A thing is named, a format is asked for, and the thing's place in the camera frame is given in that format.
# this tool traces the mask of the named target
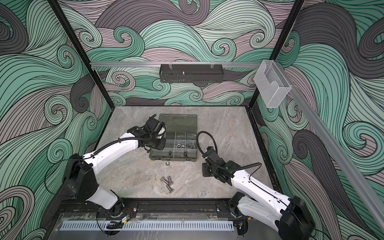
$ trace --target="screw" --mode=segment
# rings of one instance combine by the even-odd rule
[[[166,183],[167,185],[169,184],[169,182],[168,182],[164,177],[161,177],[161,178],[160,178],[160,181],[163,181],[163,182]]]
[[[173,189],[167,184],[167,188],[169,190],[169,193],[172,193],[173,192]]]
[[[169,183],[168,183],[169,185],[172,185],[172,184],[173,184],[173,182],[172,182],[170,176],[168,176],[168,182],[169,182]]]

